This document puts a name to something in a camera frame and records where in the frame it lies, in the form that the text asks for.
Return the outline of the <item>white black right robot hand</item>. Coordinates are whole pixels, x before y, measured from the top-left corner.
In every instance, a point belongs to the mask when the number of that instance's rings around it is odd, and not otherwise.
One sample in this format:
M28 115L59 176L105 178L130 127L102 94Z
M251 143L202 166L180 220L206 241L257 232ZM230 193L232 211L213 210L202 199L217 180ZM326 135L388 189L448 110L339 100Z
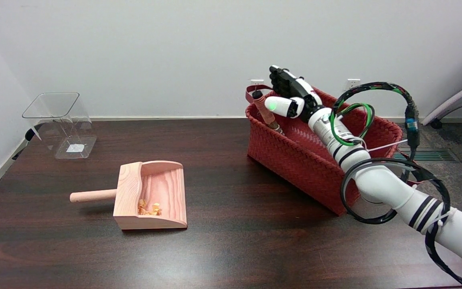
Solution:
M272 113L287 118L300 118L308 123L312 115L324 105L313 87L303 77L294 76L288 69L272 65L270 79L275 96L267 97L265 107Z

